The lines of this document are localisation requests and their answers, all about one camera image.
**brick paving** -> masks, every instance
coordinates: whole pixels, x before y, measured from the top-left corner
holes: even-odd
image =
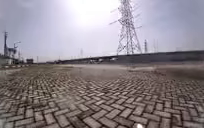
[[[204,84],[152,71],[40,66],[0,80],[0,128],[204,128]]]

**paved ground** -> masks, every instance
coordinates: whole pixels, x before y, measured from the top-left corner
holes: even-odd
[[[0,127],[203,128],[204,83],[165,73],[29,67],[0,80]]]

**guardrail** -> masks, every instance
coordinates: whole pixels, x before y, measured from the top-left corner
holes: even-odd
[[[24,67],[29,67],[30,65],[6,65],[6,66],[0,66],[0,70],[3,69],[14,69],[14,68],[24,68]]]

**transmission tower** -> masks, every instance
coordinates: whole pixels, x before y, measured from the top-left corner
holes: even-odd
[[[134,25],[134,17],[132,15],[131,0],[120,0],[121,5],[118,8],[121,13],[121,18],[118,20],[122,25],[119,39],[117,54],[125,51],[127,55],[136,52],[142,53],[140,43],[136,34]]]

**paving stone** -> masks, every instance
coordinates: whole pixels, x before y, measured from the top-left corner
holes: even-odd
[[[75,110],[75,111],[72,111],[72,112],[67,113],[66,116],[72,117],[72,116],[79,115],[80,113],[81,113],[80,110]]]
[[[88,116],[91,116],[91,115],[93,115],[93,114],[95,114],[95,112],[93,111],[93,110],[87,110],[87,111],[84,111],[84,112],[82,112],[82,113],[80,113],[79,115],[78,115],[78,117],[79,117],[79,119],[84,119],[84,118],[86,118],[86,117],[88,117]]]
[[[46,119],[47,124],[52,124],[55,122],[55,118],[53,117],[52,114],[45,115],[45,119]]]
[[[147,128],[158,128],[158,127],[159,127],[159,123],[155,121],[149,121],[149,124],[147,126]]]
[[[160,117],[157,115],[149,114],[149,113],[143,113],[143,117],[154,120],[154,121],[160,121]]]
[[[48,125],[44,128],[60,128],[58,124],[51,124],[51,125]]]
[[[31,123],[29,125],[26,125],[26,128],[42,128],[44,126],[46,126],[46,122],[45,121],[38,121],[35,123]]]
[[[114,108],[120,109],[120,110],[124,110],[125,109],[125,107],[120,106],[118,104],[112,104],[111,106],[114,107]]]
[[[154,114],[158,115],[158,116],[162,116],[162,117],[167,117],[170,118],[171,114],[167,113],[167,112],[162,112],[162,111],[154,111]]]
[[[13,117],[8,118],[7,121],[8,121],[8,122],[10,122],[10,121],[16,121],[16,120],[21,120],[21,119],[23,119],[23,118],[24,118],[23,115],[13,116]]]
[[[133,112],[133,114],[140,116],[143,111],[144,111],[144,107],[138,106],[138,107],[135,109],[135,111]]]
[[[121,117],[124,117],[124,118],[127,118],[127,117],[131,114],[132,111],[133,111],[132,109],[126,108],[126,109],[120,114],[120,116],[121,116]]]
[[[117,116],[121,111],[118,110],[118,109],[114,109],[112,110],[110,113],[108,113],[106,115],[106,117],[110,118],[110,119],[113,119],[115,116]]]
[[[33,118],[18,120],[18,121],[15,122],[15,126],[26,125],[26,124],[30,124],[32,122],[34,122]]]
[[[160,128],[170,128],[170,123],[170,119],[162,118]]]
[[[181,126],[182,125],[181,115],[173,114],[172,123],[176,126]]]
[[[100,128],[101,124],[94,120],[91,117],[87,117],[83,120],[87,125],[89,125],[91,128]]]
[[[195,123],[195,122],[188,122],[184,121],[183,122],[184,127],[189,127],[189,128],[202,128],[202,124]]]
[[[80,108],[82,111],[87,111],[87,110],[89,110],[89,108],[86,107],[86,106],[83,105],[83,104],[80,104],[80,105],[79,105],[79,108]]]
[[[69,121],[75,128],[84,128],[86,125],[77,117],[70,117]]]
[[[41,120],[44,119],[44,117],[43,117],[43,115],[42,115],[41,112],[35,112],[35,113],[34,113],[34,117],[35,117],[35,120],[36,120],[36,121],[41,121]]]
[[[34,116],[33,109],[27,109],[26,118],[33,117],[33,116]]]
[[[140,123],[140,124],[144,124],[144,125],[146,125],[148,123],[148,119],[143,118],[143,117],[139,117],[139,116],[131,115],[129,117],[129,119],[134,121],[134,122],[137,122],[137,123]]]
[[[175,110],[175,109],[171,109],[171,108],[165,108],[164,111],[168,112],[168,113],[173,113],[173,114],[181,114],[181,112],[179,110]]]
[[[153,105],[147,105],[146,109],[145,109],[145,112],[146,113],[152,113],[153,110],[154,110],[154,106]]]
[[[0,127],[90,128],[99,126],[95,122],[102,128],[136,127],[137,122],[204,127],[204,84],[168,72],[59,65],[28,67],[0,81]]]
[[[55,116],[65,114],[65,113],[68,113],[68,112],[69,112],[68,109],[62,109],[62,110],[56,111]]]
[[[70,124],[70,122],[67,120],[67,118],[64,115],[57,116],[57,120],[61,127],[65,127]]]
[[[107,111],[105,110],[101,110],[97,113],[95,113],[92,117],[96,120],[98,120],[99,118],[101,118],[102,116],[104,116],[105,114],[107,114]]]
[[[116,122],[106,117],[101,118],[99,121],[109,128],[115,128],[118,125]]]
[[[127,119],[125,119],[125,118],[123,118],[123,117],[115,117],[114,118],[114,120],[116,121],[116,122],[118,122],[119,124],[121,124],[121,125],[123,125],[123,126],[126,126],[126,127],[132,127],[133,126],[133,122],[132,121],[130,121],[130,120],[127,120]]]
[[[107,110],[107,111],[111,111],[111,110],[113,109],[112,107],[107,106],[107,105],[105,105],[105,104],[101,104],[100,107],[103,108],[103,109],[105,109],[105,110]]]

